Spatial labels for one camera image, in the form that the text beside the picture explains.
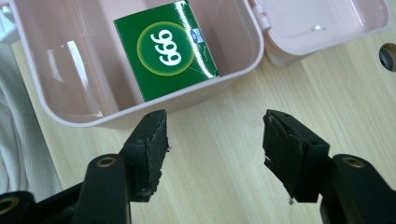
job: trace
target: white fabric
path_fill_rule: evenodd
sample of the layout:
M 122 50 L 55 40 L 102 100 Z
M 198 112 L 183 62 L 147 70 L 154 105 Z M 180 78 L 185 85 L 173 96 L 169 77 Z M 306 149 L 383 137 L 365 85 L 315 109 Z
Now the white fabric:
M 62 187 L 12 50 L 0 44 L 0 194 L 15 190 L 39 202 Z

